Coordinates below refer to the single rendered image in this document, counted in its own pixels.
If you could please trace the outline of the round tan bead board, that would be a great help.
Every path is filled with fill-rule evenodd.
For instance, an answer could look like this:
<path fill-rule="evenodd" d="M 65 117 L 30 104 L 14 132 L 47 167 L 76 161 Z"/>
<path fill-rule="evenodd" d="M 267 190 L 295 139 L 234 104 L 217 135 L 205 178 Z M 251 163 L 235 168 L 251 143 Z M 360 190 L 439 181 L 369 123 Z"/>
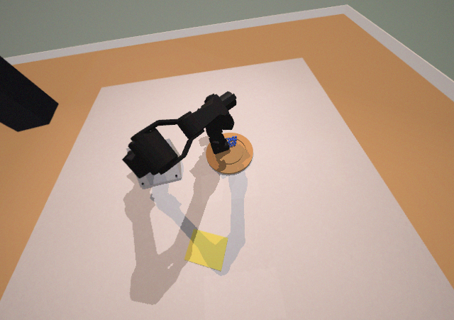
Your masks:
<path fill-rule="evenodd" d="M 224 138 L 237 136 L 236 145 L 222 153 L 214 154 L 211 144 L 206 149 L 206 159 L 210 166 L 217 172 L 223 174 L 235 174 L 249 166 L 253 158 L 253 147 L 250 141 L 238 133 L 223 133 Z M 227 140 L 228 142 L 228 140 Z"/>

